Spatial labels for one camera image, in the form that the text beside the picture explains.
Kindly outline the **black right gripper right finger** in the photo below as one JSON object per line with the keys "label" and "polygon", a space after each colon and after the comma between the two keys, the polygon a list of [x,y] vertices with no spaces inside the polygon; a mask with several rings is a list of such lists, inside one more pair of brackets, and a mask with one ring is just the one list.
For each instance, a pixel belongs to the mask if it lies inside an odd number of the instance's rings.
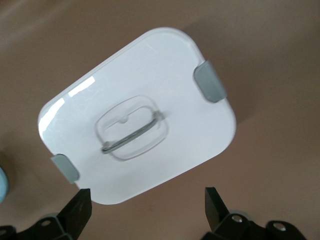
{"label": "black right gripper right finger", "polygon": [[306,237],[293,224],[271,220],[265,227],[239,211],[230,212],[215,187],[204,192],[205,215],[211,231],[203,240],[305,240]]}

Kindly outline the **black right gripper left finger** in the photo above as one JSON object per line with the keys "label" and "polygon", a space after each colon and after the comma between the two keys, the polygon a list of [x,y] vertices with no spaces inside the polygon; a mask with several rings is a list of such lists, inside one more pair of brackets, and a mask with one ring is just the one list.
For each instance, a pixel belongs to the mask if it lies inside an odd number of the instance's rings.
{"label": "black right gripper left finger", "polygon": [[17,232],[12,225],[0,227],[2,240],[77,240],[92,215],[91,190],[80,189],[57,214],[51,213]]}

